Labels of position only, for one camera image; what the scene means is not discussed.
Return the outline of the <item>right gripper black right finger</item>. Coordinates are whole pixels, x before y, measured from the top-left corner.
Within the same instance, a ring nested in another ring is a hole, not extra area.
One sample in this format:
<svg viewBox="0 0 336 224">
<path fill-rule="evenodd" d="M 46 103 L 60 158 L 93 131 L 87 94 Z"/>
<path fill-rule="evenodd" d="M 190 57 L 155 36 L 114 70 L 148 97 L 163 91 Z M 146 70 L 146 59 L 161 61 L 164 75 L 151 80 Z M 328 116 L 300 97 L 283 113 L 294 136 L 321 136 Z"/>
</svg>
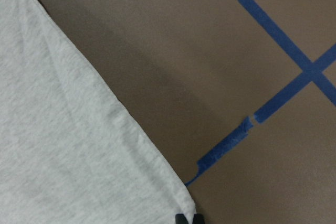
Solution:
<svg viewBox="0 0 336 224">
<path fill-rule="evenodd" d="M 204 224 L 204 216 L 202 214 L 194 214 L 192 224 Z"/>
</svg>

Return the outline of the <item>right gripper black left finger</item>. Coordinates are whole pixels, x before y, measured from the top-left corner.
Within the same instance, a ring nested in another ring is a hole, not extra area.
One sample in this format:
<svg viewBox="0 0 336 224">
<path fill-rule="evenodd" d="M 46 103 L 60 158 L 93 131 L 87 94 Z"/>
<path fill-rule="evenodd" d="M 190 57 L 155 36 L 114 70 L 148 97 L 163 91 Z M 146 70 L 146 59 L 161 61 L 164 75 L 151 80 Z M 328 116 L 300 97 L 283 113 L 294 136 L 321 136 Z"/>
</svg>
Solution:
<svg viewBox="0 0 336 224">
<path fill-rule="evenodd" d="M 188 220 L 184 216 L 184 214 L 176 214 L 175 215 L 175 223 L 176 224 L 188 224 Z"/>
</svg>

